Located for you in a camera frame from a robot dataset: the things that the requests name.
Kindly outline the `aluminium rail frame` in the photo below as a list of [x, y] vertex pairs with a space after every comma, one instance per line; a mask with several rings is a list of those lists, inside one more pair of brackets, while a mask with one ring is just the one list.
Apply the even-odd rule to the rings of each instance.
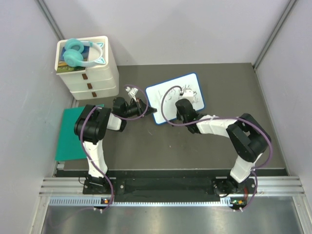
[[[47, 177], [43, 179], [39, 196], [82, 196], [84, 178]], [[297, 176], [259, 176], [257, 196], [304, 196]]]

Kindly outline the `colourful picture book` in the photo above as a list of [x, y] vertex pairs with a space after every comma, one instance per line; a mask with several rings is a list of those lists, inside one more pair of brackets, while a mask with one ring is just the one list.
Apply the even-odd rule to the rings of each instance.
[[[60, 57], [58, 59], [58, 67], [56, 72], [57, 73], [67, 73], [67, 72], [75, 72], [75, 71], [81, 71], [81, 70], [85, 70], [86, 67], [71, 67], [69, 66], [65, 61], [64, 61], [64, 57], [63, 54], [65, 52], [65, 47], [62, 48], [62, 51], [60, 53]], [[89, 57], [89, 46], [84, 46], [84, 50], [81, 53], [81, 56], [83, 57], [83, 61], [88, 61], [88, 57]]]

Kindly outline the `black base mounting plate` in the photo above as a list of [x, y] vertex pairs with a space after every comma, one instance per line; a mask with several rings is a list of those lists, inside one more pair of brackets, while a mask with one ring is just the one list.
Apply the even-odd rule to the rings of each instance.
[[[110, 170], [115, 201], [196, 202], [219, 201], [225, 195], [215, 194], [213, 180], [226, 179], [229, 170]], [[256, 191], [255, 181], [248, 178], [239, 192], [229, 194], [246, 198]]]

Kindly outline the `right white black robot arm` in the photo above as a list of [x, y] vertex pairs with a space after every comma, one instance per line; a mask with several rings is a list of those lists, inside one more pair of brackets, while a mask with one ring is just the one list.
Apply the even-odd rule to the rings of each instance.
[[258, 122], [247, 113], [240, 120], [219, 119], [198, 113], [187, 99], [175, 103], [177, 119], [181, 120], [193, 134], [212, 134], [230, 139], [238, 156], [226, 179], [213, 180], [214, 192], [217, 195], [239, 193], [245, 188], [245, 181], [258, 159], [265, 152], [271, 137]]

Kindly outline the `white three-drawer storage unit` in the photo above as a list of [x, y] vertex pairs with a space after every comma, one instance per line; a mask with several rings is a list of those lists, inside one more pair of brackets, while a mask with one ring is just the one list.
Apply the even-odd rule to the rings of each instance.
[[[118, 95], [119, 72], [108, 37], [98, 36], [79, 38], [78, 40], [103, 42], [103, 57], [105, 58], [106, 64], [99, 64], [81, 71], [67, 73], [56, 72], [56, 74], [61, 78], [76, 100], [106, 98]], [[66, 41], [67, 39], [60, 40], [57, 43], [55, 71], [57, 70], [60, 53]], [[96, 49], [89, 48], [88, 61], [95, 60], [98, 57], [99, 52]]]

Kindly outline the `green cutting mat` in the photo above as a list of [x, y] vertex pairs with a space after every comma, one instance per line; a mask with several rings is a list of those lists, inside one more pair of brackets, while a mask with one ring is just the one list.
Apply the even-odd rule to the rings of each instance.
[[84, 107], [65, 109], [62, 116], [61, 128], [56, 150], [56, 161], [86, 159], [81, 142], [74, 133], [74, 125]]

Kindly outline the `teal cat-ear headphones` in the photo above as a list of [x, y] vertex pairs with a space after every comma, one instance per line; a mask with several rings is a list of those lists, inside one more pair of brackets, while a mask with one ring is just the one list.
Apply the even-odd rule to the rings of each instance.
[[[82, 52], [84, 47], [96, 49], [99, 52], [99, 57], [92, 61], [84, 61]], [[99, 64], [106, 64], [105, 58], [103, 57], [103, 42], [91, 42], [78, 39], [69, 39], [65, 43], [65, 52], [63, 53], [64, 61], [70, 67], [94, 67]]]

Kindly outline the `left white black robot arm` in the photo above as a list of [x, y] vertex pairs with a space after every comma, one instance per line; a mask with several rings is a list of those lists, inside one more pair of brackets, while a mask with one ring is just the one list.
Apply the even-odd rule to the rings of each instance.
[[99, 195], [112, 191], [107, 177], [108, 166], [104, 159], [103, 139], [106, 130], [122, 132], [131, 117], [144, 117], [157, 112], [140, 98], [130, 103], [122, 97], [113, 100], [113, 107], [86, 105], [78, 117], [74, 133], [78, 136], [88, 160], [88, 175], [85, 178], [83, 194]]

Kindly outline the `blue framed whiteboard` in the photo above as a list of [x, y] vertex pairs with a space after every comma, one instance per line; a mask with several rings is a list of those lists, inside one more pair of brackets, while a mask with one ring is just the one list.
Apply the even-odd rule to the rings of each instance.
[[180, 86], [183, 92], [193, 91], [193, 108], [197, 111], [204, 109], [205, 102], [201, 92], [199, 79], [196, 73], [190, 73], [178, 78], [167, 80], [146, 88], [149, 104], [157, 109], [153, 114], [155, 123], [161, 125], [165, 123], [164, 116], [168, 120], [176, 119], [175, 103], [181, 99], [180, 89], [173, 86]]

